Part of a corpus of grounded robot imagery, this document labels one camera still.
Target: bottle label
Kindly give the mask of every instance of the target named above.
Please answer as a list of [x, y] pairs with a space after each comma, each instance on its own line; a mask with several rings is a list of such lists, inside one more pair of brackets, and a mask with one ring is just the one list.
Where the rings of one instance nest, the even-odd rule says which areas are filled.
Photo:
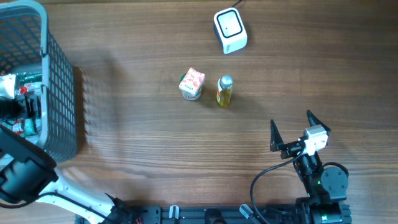
[[218, 89], [217, 89], [217, 102], [220, 102], [220, 100], [221, 100], [221, 91], [222, 91], [222, 88], [221, 88], [221, 85], [220, 85], [220, 80], [218, 80], [218, 82], [217, 82], [217, 87], [218, 87]]

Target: green package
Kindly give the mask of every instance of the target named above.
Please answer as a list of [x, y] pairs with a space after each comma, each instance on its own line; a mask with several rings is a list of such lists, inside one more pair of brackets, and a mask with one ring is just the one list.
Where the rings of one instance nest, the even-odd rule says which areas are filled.
[[35, 125], [33, 119], [26, 119], [24, 122], [24, 134], [25, 136], [31, 136], [36, 134]]

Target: gray plastic basket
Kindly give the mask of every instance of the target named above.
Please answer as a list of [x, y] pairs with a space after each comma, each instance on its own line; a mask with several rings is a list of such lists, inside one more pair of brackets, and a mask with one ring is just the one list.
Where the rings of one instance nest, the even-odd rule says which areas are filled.
[[41, 4], [30, 0], [0, 4], [0, 74], [37, 70], [43, 74], [37, 145], [63, 162], [77, 152], [72, 65], [49, 32]]

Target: glass bottle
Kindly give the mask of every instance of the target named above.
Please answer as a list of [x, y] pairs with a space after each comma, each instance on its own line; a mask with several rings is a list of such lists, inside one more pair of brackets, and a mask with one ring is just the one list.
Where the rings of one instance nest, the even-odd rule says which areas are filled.
[[229, 75], [225, 75], [218, 80], [217, 103], [222, 108], [229, 107], [232, 95], [232, 84], [232, 77]]

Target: yellow liquid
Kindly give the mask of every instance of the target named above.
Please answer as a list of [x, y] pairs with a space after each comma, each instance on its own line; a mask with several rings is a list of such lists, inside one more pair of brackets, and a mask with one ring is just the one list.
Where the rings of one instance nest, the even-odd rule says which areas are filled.
[[232, 95], [232, 88], [221, 90], [220, 95], [221, 95], [220, 99], [218, 97], [218, 93], [216, 96], [218, 105], [222, 108], [229, 107], [229, 102], [231, 101], [231, 95]]

